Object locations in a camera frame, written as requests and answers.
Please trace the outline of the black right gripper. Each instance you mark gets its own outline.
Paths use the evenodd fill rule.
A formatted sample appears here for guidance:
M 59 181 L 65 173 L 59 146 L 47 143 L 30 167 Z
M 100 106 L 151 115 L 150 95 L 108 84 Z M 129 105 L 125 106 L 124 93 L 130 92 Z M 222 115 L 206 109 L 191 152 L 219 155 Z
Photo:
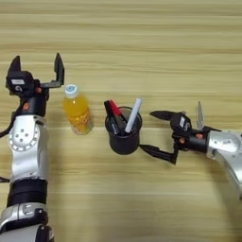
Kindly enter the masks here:
M 171 111 L 153 111 L 150 115 L 166 121 L 177 120 L 181 117 L 179 112 Z M 152 157 L 175 164 L 179 150 L 195 150 L 206 153 L 208 150 L 208 137 L 211 131 L 216 131 L 216 129 L 205 126 L 202 130 L 174 131 L 172 138 L 176 145 L 174 145 L 172 153 L 160 150 L 152 145 L 140 145 L 140 148 Z

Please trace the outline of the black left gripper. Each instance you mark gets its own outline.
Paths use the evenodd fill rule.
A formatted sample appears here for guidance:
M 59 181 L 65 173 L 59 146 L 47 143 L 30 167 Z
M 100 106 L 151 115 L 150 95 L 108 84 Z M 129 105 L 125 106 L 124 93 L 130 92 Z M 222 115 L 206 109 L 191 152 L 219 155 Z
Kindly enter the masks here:
M 20 70 L 20 57 L 16 56 L 9 66 L 9 73 L 19 72 Z M 33 88 L 28 88 L 24 92 L 24 95 L 20 98 L 20 115 L 45 115 L 46 103 L 49 98 L 48 88 L 60 88 L 60 86 L 64 84 L 64 65 L 60 53 L 56 55 L 54 61 L 54 72 L 56 73 L 56 78 L 54 80 L 40 83 L 35 79 Z

